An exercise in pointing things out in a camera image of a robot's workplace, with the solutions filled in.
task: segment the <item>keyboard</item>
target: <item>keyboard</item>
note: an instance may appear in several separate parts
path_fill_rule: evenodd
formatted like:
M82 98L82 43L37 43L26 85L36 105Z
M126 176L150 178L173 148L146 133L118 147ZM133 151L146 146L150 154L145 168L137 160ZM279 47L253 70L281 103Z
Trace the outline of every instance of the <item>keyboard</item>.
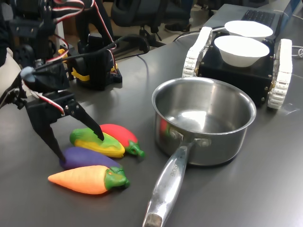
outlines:
M262 12L249 9L243 16L242 20L255 21L268 27L273 23L275 13Z

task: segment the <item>purple toy eggplant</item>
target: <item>purple toy eggplant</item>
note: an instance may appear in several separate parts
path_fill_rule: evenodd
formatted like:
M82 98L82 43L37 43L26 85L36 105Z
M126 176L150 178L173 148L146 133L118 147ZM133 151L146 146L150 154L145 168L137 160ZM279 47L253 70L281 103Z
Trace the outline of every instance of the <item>purple toy eggplant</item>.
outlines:
M106 166L114 173L125 176L124 169L120 164L93 150L73 147L66 149L63 154L66 161L64 163L60 160L60 165L66 170L85 166Z

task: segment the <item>saucepan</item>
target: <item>saucepan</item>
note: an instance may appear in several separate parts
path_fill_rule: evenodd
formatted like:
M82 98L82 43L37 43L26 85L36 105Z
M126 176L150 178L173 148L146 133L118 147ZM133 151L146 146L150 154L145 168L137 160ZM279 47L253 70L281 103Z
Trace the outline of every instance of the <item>saucepan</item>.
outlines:
M233 160L256 117L256 107L240 89L197 77L161 84L152 104L156 143L171 157L153 189L143 227L162 227L176 202L187 163L216 166Z

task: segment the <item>pot handle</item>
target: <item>pot handle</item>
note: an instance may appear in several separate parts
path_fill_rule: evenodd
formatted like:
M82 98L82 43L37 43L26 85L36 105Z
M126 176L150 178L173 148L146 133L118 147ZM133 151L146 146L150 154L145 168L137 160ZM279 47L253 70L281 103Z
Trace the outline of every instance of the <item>pot handle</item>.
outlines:
M188 154L194 142L182 142L159 176L148 203L143 227L162 227L179 194Z

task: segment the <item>gray table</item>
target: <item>gray table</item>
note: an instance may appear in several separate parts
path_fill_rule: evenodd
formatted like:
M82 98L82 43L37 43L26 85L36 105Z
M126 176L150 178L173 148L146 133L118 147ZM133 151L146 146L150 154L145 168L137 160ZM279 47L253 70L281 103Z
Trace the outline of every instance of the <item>gray table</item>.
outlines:
M285 38L302 45L303 21L292 18ZM146 159L125 156L131 186L106 196L88 196L48 182L62 171L55 154L31 127L25 110L0 111L1 227L139 227L153 186L167 161L153 141L151 96L164 81L181 77L196 35L119 64L122 87L94 92L72 86L86 111L100 124L115 123L137 135ZM294 61L294 74L302 71ZM303 225L303 79L293 76L277 113L258 109L240 154L218 168L189 166L167 227L297 227ZM71 117L53 129L62 149L83 125Z

